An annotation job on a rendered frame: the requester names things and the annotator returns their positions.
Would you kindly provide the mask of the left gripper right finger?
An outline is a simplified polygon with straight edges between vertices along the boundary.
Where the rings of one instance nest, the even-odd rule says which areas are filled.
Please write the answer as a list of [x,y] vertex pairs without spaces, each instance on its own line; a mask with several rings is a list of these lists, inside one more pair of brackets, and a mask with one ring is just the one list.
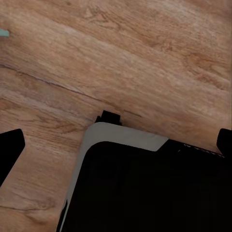
[[222,128],[217,138],[217,146],[232,167],[232,130]]

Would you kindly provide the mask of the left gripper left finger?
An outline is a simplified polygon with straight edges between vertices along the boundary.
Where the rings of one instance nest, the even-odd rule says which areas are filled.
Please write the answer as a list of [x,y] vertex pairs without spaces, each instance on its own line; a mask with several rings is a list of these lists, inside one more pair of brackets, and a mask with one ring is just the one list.
[[25,148],[21,129],[0,134],[0,186]]

